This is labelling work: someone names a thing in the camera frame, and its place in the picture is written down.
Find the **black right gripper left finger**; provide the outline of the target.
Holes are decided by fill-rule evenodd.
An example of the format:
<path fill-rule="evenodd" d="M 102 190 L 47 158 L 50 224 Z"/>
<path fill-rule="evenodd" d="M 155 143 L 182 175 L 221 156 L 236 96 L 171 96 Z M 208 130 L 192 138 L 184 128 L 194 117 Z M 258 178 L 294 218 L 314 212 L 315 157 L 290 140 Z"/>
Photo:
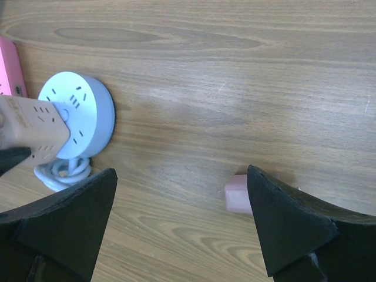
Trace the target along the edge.
<path fill-rule="evenodd" d="M 91 281 L 118 177 L 106 169 L 1 213 L 1 281 Z"/>

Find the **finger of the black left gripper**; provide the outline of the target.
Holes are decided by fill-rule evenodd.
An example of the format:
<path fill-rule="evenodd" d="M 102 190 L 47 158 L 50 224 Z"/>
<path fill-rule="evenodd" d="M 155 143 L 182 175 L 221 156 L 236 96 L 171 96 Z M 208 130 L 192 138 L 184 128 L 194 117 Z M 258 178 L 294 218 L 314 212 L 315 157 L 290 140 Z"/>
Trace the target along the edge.
<path fill-rule="evenodd" d="M 31 155 L 28 147 L 15 147 L 0 151 L 0 176 L 19 165 Z"/>

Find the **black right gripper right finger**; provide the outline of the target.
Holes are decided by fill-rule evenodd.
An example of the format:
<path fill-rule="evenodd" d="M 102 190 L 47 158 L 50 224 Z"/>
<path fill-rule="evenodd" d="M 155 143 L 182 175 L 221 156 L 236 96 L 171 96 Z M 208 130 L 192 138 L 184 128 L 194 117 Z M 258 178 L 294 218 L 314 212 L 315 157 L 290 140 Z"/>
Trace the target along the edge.
<path fill-rule="evenodd" d="M 252 165 L 247 188 L 274 281 L 375 281 L 375 216 L 325 202 Z"/>

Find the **small pink plug adapter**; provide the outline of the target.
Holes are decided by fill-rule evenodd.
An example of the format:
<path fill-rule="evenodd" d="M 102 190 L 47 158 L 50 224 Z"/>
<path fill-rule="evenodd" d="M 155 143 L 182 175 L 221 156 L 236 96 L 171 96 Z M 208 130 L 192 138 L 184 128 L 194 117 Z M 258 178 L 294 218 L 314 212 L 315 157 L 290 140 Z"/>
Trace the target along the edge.
<path fill-rule="evenodd" d="M 248 188 L 247 175 L 234 175 L 224 187 L 226 210 L 232 213 L 253 214 Z"/>

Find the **pink triangular power strip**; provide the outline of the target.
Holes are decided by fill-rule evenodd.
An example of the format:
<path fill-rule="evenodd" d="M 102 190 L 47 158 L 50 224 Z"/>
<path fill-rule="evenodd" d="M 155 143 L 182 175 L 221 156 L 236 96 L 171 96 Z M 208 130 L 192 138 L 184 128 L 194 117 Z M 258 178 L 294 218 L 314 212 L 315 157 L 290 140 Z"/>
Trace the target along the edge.
<path fill-rule="evenodd" d="M 28 97 L 16 45 L 1 37 L 1 95 Z"/>

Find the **white round power strip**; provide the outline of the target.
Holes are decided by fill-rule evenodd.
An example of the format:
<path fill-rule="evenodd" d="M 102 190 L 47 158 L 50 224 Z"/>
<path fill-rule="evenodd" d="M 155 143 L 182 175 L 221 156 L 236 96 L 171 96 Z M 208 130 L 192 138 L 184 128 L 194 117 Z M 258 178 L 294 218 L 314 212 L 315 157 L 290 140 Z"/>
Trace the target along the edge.
<path fill-rule="evenodd" d="M 91 158 L 109 143 L 115 128 L 115 106 L 101 81 L 60 72 L 47 80 L 38 99 L 54 105 L 70 132 L 57 158 Z"/>

